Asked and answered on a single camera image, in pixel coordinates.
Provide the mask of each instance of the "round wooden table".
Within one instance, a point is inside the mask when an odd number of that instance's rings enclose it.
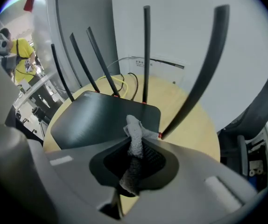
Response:
[[[115,77],[122,80],[121,75],[116,75]],[[131,99],[136,89],[136,79],[133,75],[124,75],[124,77],[125,82],[127,82],[129,86],[125,98]],[[115,80],[114,82],[119,89],[121,82]],[[138,82],[138,91],[134,101],[141,102],[143,76],[138,76]],[[111,95],[113,93],[107,79],[98,80],[96,81],[96,84],[101,93],[106,95]],[[121,96],[123,96],[125,90],[126,88],[124,86],[120,91]],[[94,89],[91,84],[88,84],[75,92],[73,97],[76,99],[84,91],[94,91]],[[186,98],[187,94],[176,84],[171,84],[161,78],[149,77],[148,104],[158,107],[161,111],[160,132],[167,127]],[[71,101],[67,99],[53,116],[45,134],[43,144],[45,152],[60,150],[53,139],[50,130],[58,117],[60,117],[70,104]],[[197,104],[193,108],[185,120],[164,141],[201,151],[215,160],[220,161],[219,141],[214,125],[200,104]]]

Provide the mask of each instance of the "office chair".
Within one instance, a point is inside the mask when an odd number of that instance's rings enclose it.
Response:
[[[221,162],[248,178],[245,140],[255,138],[268,121],[268,80],[249,107],[218,135]]]

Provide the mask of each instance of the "red object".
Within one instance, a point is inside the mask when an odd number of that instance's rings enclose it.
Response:
[[[24,10],[27,11],[27,12],[32,12],[34,1],[35,0],[26,0],[25,6],[24,6]]]

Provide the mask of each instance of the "black antenna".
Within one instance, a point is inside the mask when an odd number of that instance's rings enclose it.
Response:
[[[115,84],[114,84],[114,82],[113,82],[113,80],[112,80],[112,78],[111,78],[111,76],[109,74],[109,71],[108,71],[108,69],[107,69],[107,67],[105,65],[104,59],[103,59],[103,57],[101,55],[101,52],[100,52],[100,50],[98,48],[98,45],[97,45],[95,37],[94,37],[94,35],[92,33],[91,27],[89,27],[86,30],[86,33],[88,35],[89,40],[91,41],[92,48],[95,51],[97,59],[99,60],[99,63],[101,65],[102,69],[103,69],[103,72],[105,73],[105,76],[106,76],[106,78],[107,78],[107,80],[108,80],[108,82],[109,82],[109,84],[111,86],[111,89],[113,90],[113,92],[114,92],[114,94],[116,96],[120,97],[120,94],[119,94],[119,92],[118,92],[118,90],[117,90],[117,88],[116,88],[116,86],[115,86]]]
[[[143,7],[144,18],[144,83],[142,102],[148,101],[148,77],[149,77],[149,56],[151,45],[151,8],[150,6]]]
[[[55,51],[55,46],[54,46],[54,44],[51,44],[51,50],[52,50],[53,58],[54,58],[54,61],[55,61],[55,66],[56,66],[57,72],[58,72],[58,74],[59,74],[60,80],[61,80],[61,82],[63,83],[64,89],[65,89],[65,91],[67,92],[67,94],[68,94],[68,96],[69,96],[71,102],[73,102],[75,99],[74,99],[74,97],[72,96],[72,94],[71,94],[71,92],[70,92],[70,90],[69,90],[69,88],[68,88],[68,86],[67,86],[67,84],[66,84],[66,82],[65,82],[65,80],[64,80],[64,77],[63,77],[63,74],[62,74],[62,72],[61,72],[61,69],[60,69],[60,67],[59,67],[59,63],[58,63],[58,59],[57,59],[57,55],[56,55],[56,51]]]
[[[79,50],[79,47],[78,47],[78,45],[77,45],[77,42],[76,42],[76,39],[75,39],[75,36],[74,36],[73,33],[70,35],[70,40],[71,40],[71,43],[72,43],[73,48],[74,48],[74,50],[75,50],[75,53],[76,53],[76,55],[77,55],[77,57],[78,57],[78,60],[79,60],[79,62],[80,62],[80,64],[81,64],[81,66],[82,66],[84,72],[86,73],[87,78],[88,78],[89,81],[91,82],[91,84],[92,84],[93,88],[95,89],[95,91],[98,92],[98,93],[100,93],[100,90],[98,89],[98,87],[97,87],[95,81],[94,81],[93,78],[92,78],[91,73],[89,72],[89,70],[88,70],[88,68],[87,68],[87,66],[86,66],[86,64],[85,64],[85,61],[84,61],[84,59],[83,59],[83,57],[82,57],[82,55],[81,55],[81,52],[80,52],[80,50]]]
[[[210,44],[203,67],[181,109],[161,134],[162,139],[165,139],[183,121],[207,88],[221,58],[224,44],[226,42],[228,23],[229,5],[216,7],[214,10],[214,23]]]

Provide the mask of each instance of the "person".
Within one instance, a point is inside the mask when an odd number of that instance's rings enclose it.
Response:
[[[10,52],[17,54],[17,66],[14,71],[14,79],[17,83],[25,80],[30,86],[33,86],[40,80],[40,77],[36,73],[36,69],[32,65],[35,61],[33,48],[24,38],[12,40],[11,34],[7,28],[1,29],[0,33],[8,39]],[[49,108],[41,99],[44,99],[50,107],[56,104],[45,85],[41,86],[34,94],[32,94],[30,100],[34,101],[35,105],[40,107],[44,112],[47,112]]]

